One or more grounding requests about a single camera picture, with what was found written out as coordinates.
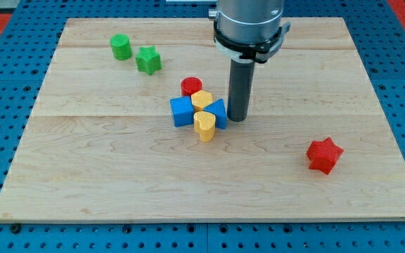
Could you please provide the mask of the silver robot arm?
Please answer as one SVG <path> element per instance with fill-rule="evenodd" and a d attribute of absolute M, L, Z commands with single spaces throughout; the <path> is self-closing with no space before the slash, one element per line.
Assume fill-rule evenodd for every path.
<path fill-rule="evenodd" d="M 237 63 L 266 63 L 291 28 L 281 22 L 283 6 L 283 0 L 218 0 L 209 11 L 215 46 Z"/>

